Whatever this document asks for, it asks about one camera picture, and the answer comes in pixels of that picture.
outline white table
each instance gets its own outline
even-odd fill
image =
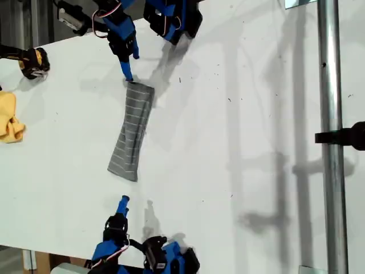
[[[365,6],[341,1],[344,126],[364,120]],[[107,171],[124,116],[125,83],[107,41],[45,46],[51,71],[24,80],[0,61],[17,96],[22,143],[0,146],[0,244],[90,258],[104,222],[129,195],[136,240],[163,233],[193,246],[200,273],[326,269],[317,6],[277,1],[201,4],[183,56],[136,22],[133,74],[156,88],[137,183]],[[345,148],[350,272],[365,246],[365,154]],[[142,266],[128,250],[121,263]]]

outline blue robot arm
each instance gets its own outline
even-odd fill
[[[133,81],[129,56],[139,58],[136,28],[132,18],[124,13],[133,0],[94,0],[99,6],[98,17],[108,27],[108,41],[112,52],[118,57],[121,70],[127,81]]]
[[[202,22],[197,0],[146,0],[143,17],[154,32],[173,45],[183,33],[194,38]]]
[[[117,211],[107,222],[103,241],[99,243],[92,257],[92,269],[89,274],[130,274],[130,267],[118,264],[118,257],[129,246],[145,254],[144,269],[133,269],[140,274],[196,274],[200,263],[192,248],[182,254],[177,242],[167,243],[167,238],[156,236],[147,239],[143,244],[129,239],[127,204],[129,197],[123,196]]]

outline striped cloth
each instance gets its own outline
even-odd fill
[[[137,181],[139,152],[153,103],[155,89],[129,82],[125,98],[124,123],[108,170],[117,176]]]

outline yellow cloth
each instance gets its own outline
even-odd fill
[[[25,125],[15,117],[15,95],[0,91],[0,142],[13,143],[23,139]]]

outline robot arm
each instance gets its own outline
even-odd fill
[[[182,254],[177,242],[166,244],[163,236],[151,237],[143,244],[129,238],[128,202],[129,197],[123,196],[115,215],[107,220],[103,241],[96,246],[88,274],[129,274],[128,267],[118,265],[118,258],[131,246],[145,254],[141,274],[196,274],[200,263],[192,248]]]
[[[82,12],[80,6],[73,6],[59,1],[58,19],[74,30],[75,34],[84,35],[89,28],[108,33],[109,46],[118,57],[121,69],[127,81],[133,81],[129,56],[139,58],[136,29],[129,15],[124,10],[134,0],[93,0],[99,7],[92,18]],[[144,19],[151,29],[171,44],[176,45],[183,33],[194,38],[202,22],[198,9],[198,0],[146,0]],[[95,22],[94,16],[102,18],[105,24]]]

